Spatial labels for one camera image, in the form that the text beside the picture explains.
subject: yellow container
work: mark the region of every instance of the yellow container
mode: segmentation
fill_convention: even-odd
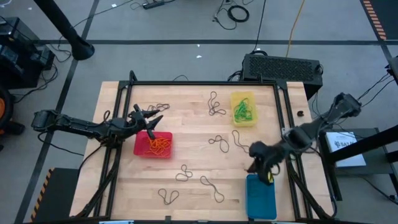
[[[232,120],[236,127],[251,127],[257,123],[254,93],[251,91],[231,94]]]

